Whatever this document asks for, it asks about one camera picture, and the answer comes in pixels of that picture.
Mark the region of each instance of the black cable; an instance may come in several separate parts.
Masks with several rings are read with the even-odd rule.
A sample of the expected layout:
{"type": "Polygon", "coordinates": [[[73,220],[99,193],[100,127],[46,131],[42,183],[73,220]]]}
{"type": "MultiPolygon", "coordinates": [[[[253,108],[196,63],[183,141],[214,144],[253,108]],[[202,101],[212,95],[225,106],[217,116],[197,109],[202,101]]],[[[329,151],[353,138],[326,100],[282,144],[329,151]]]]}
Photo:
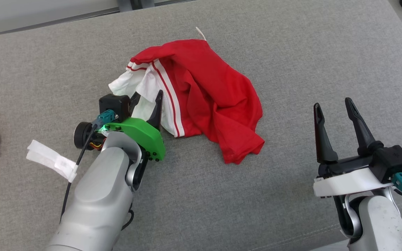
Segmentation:
{"type": "Polygon", "coordinates": [[[131,210],[131,209],[128,210],[128,213],[131,214],[131,217],[129,218],[129,221],[128,221],[125,225],[123,225],[121,231],[124,230],[126,227],[128,227],[128,226],[131,224],[131,222],[133,221],[133,219],[134,219],[134,212],[133,212],[133,210],[131,210]]]}
{"type": "MultiPolygon", "coordinates": [[[[85,153],[85,150],[88,147],[89,142],[91,141],[92,135],[96,131],[96,128],[97,128],[97,124],[93,124],[91,132],[89,133],[89,136],[86,139],[85,144],[83,145],[82,151],[80,151],[79,158],[77,159],[77,162],[75,162],[75,165],[77,165],[77,166],[80,165],[80,161],[82,161],[83,154],[85,153]]],[[[62,213],[60,215],[60,223],[61,223],[61,218],[63,217],[63,214],[64,214],[64,210],[66,209],[66,202],[67,202],[67,197],[69,196],[70,185],[71,185],[71,183],[69,182],[67,184],[66,193],[64,194],[62,213]]]]}
{"type": "Polygon", "coordinates": [[[402,196],[402,192],[401,192],[399,189],[395,188],[394,191],[395,191],[397,194],[399,194],[399,195],[402,196]]]}

